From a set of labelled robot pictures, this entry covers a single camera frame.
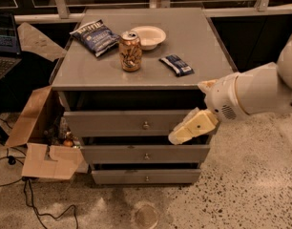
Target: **floor drain cover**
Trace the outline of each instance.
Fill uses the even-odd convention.
[[[136,225],[142,229],[153,229],[158,222],[158,215],[153,206],[143,205],[136,211]]]

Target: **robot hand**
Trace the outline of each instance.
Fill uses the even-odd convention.
[[[208,109],[188,114],[169,134],[173,144],[208,133],[219,121],[244,120],[265,112],[292,113],[292,34],[277,63],[200,82],[198,87],[206,94]]]

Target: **speckled floor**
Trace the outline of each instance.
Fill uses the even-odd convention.
[[[0,184],[20,178],[21,167],[1,160]],[[81,174],[63,182],[38,179],[34,203],[39,213],[55,216],[74,204],[79,228],[88,229],[292,229],[292,114],[222,123],[201,168],[190,186],[98,186]],[[0,188],[0,229],[42,228],[23,189],[23,181]],[[75,228],[73,208],[58,221],[42,221]]]

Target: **white bowl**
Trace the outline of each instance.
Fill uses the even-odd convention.
[[[131,31],[135,31],[138,34],[142,50],[144,51],[154,49],[157,44],[166,39],[166,33],[158,27],[135,27]]]

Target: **soda can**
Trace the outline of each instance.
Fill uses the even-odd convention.
[[[119,40],[119,57],[121,67],[126,72],[135,72],[141,66],[142,49],[140,39],[135,31],[125,31]]]

